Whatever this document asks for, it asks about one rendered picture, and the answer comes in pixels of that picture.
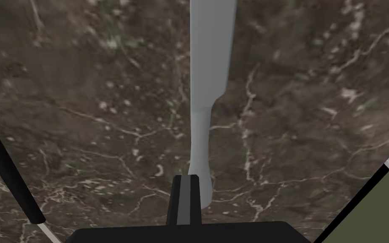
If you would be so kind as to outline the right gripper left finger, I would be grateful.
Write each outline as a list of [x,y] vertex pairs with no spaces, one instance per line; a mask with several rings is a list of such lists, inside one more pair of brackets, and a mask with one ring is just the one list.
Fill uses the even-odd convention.
[[178,209],[180,199],[182,175],[176,175],[173,178],[173,184],[170,192],[169,206],[167,210],[166,225],[176,225],[178,220]]

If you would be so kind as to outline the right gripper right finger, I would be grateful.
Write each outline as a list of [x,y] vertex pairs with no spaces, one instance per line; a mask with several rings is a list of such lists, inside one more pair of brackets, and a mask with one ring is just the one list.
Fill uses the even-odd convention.
[[200,184],[197,175],[187,175],[189,180],[189,219],[186,224],[202,224]]

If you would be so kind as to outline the grey butter knife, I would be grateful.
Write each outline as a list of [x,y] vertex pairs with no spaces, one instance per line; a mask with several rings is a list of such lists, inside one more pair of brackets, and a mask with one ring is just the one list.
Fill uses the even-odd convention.
[[237,0],[190,0],[189,174],[200,182],[200,206],[212,201],[209,129],[214,102],[227,87]]

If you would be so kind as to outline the black handled knife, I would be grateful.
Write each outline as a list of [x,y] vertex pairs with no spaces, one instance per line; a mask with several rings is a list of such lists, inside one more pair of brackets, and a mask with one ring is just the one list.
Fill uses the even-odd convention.
[[52,243],[62,243],[45,224],[46,218],[0,140],[0,177],[27,216]]

